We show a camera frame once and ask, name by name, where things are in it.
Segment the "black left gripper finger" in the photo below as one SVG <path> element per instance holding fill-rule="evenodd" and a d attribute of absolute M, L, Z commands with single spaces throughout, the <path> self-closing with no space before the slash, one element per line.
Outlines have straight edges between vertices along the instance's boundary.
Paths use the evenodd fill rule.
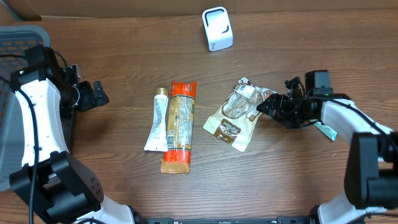
<path fill-rule="evenodd" d="M 109 103 L 109 98 L 104 92 L 100 81 L 95 81 L 93 83 L 93 91 L 95 96 L 95 107 L 103 106 Z"/>
<path fill-rule="evenodd" d="M 78 84 L 78 91 L 80 99 L 78 100 L 77 109 L 79 111 L 88 111 L 93 108 L 95 97 L 94 91 L 88 81 L 83 81 Z"/>

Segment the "teal snack packet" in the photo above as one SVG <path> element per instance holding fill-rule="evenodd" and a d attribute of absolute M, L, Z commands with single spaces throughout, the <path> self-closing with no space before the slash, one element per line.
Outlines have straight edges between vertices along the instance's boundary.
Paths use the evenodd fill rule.
<path fill-rule="evenodd" d="M 331 127 L 321 123 L 320 121 L 315 121 L 314 124 L 325 136 L 327 136 L 332 141 L 336 140 L 338 133 Z"/>

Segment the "beige plastic pouch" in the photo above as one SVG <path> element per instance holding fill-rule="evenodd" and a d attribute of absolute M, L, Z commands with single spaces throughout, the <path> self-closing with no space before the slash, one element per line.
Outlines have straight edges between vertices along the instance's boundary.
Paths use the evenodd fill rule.
<path fill-rule="evenodd" d="M 242 77 L 215 114 L 209 116 L 203 128 L 219 140 L 243 152 L 251 141 L 255 125 L 262 115 L 257 106 L 275 91 L 254 86 Z"/>

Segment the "white tube gold cap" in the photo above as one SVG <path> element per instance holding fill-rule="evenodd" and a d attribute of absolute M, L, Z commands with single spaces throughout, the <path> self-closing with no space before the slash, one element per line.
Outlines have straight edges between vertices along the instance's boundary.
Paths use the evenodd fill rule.
<path fill-rule="evenodd" d="M 166 112 L 169 104 L 169 91 L 157 88 L 154 96 L 154 114 L 152 127 L 147 138 L 145 151 L 167 152 Z"/>

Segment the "red orange pasta package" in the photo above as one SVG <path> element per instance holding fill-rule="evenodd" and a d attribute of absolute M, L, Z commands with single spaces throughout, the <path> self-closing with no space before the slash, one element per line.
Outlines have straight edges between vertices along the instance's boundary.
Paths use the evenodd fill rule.
<path fill-rule="evenodd" d="M 167 120 L 167 148 L 161 160 L 163 174 L 190 172 L 197 82 L 172 82 Z"/>

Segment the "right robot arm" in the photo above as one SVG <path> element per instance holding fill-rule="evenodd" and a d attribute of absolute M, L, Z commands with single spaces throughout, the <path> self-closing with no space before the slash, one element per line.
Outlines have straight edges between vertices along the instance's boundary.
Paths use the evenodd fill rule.
<path fill-rule="evenodd" d="M 273 93 L 257 110 L 286 128 L 317 121 L 350 144 L 344 191 L 312 208 L 300 223 L 364 223 L 397 208 L 397 132 L 360 111 L 344 93 L 334 93 L 328 70 L 314 70 L 285 81 L 288 94 Z"/>

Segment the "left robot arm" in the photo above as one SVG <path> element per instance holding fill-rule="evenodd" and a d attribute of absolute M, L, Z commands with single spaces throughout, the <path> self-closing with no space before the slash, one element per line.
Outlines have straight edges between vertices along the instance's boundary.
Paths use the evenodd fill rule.
<path fill-rule="evenodd" d="M 29 216 L 46 223 L 141 223 L 130 206 L 105 196 L 94 172 L 69 152 L 62 122 L 76 111 L 109 99 L 100 82 L 81 82 L 76 65 L 36 45 L 24 53 L 27 66 L 11 75 L 11 90 L 22 110 L 22 167 L 9 177 L 12 190 L 29 206 Z"/>

